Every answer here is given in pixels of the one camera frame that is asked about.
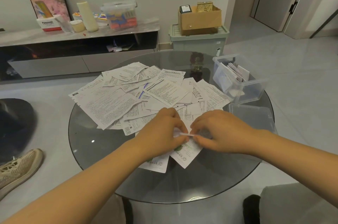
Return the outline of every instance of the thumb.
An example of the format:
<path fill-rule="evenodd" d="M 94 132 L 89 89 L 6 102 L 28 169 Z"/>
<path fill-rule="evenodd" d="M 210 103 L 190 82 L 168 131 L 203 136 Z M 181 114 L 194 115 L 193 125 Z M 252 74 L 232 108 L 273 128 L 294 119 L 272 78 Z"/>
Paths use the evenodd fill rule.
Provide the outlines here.
<path fill-rule="evenodd" d="M 199 135 L 194 135 L 194 140 L 201 147 L 217 151 L 217 143 L 212 139 L 204 138 L 204 137 L 199 136 Z"/>
<path fill-rule="evenodd" d="M 185 142 L 189 141 L 189 137 L 188 136 L 178 136 L 174 138 L 174 148 L 182 145 Z"/>

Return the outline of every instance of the hand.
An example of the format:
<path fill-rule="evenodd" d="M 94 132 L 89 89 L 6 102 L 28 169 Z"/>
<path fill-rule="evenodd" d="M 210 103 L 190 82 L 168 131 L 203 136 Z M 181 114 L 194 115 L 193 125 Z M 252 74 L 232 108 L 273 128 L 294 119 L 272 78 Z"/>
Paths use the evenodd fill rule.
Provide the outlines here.
<path fill-rule="evenodd" d="M 146 159 L 151 159 L 163 155 L 189 140 L 188 136 L 174 138 L 174 128 L 188 133 L 174 108 L 162 108 L 155 118 L 141 129 L 134 141 L 144 150 Z"/>
<path fill-rule="evenodd" d="M 194 140 L 204 148 L 224 153 L 248 154 L 252 143 L 259 138 L 259 130 L 222 110 L 202 114 L 190 126 L 191 134 L 207 129 L 213 139 L 194 136 Z"/>

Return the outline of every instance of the forearm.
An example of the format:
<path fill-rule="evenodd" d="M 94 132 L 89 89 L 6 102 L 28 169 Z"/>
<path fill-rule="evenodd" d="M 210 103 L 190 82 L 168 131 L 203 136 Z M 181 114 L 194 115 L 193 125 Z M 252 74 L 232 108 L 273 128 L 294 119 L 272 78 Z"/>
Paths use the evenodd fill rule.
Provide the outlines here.
<path fill-rule="evenodd" d="M 6 220 L 10 223 L 89 223 L 119 185 L 146 159 L 128 141 Z"/>
<path fill-rule="evenodd" d="M 251 155 L 284 171 L 338 207 L 338 156 L 268 131 L 261 131 Z"/>

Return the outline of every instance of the person's left hand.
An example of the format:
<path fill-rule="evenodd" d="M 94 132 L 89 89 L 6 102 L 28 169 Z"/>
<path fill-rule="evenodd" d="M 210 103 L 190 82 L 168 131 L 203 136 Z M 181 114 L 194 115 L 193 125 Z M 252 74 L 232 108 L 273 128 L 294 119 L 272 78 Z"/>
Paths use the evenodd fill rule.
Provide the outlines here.
<path fill-rule="evenodd" d="M 189 140 L 188 136 L 174 138 L 174 128 L 179 128 L 183 133 L 188 133 L 186 126 L 174 108 L 162 108 L 133 140 L 144 151 L 145 157 L 150 159 L 174 150 Z"/>

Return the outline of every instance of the green storage bin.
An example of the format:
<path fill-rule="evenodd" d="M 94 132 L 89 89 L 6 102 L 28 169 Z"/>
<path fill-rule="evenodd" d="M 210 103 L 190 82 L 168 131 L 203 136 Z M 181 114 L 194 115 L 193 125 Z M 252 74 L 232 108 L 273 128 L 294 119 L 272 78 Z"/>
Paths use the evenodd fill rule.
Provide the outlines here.
<path fill-rule="evenodd" d="M 170 40 L 174 50 L 188 50 L 206 53 L 212 56 L 222 55 L 229 31 L 224 27 L 218 27 L 214 34 L 200 34 L 182 36 L 178 24 L 171 25 L 169 31 Z"/>

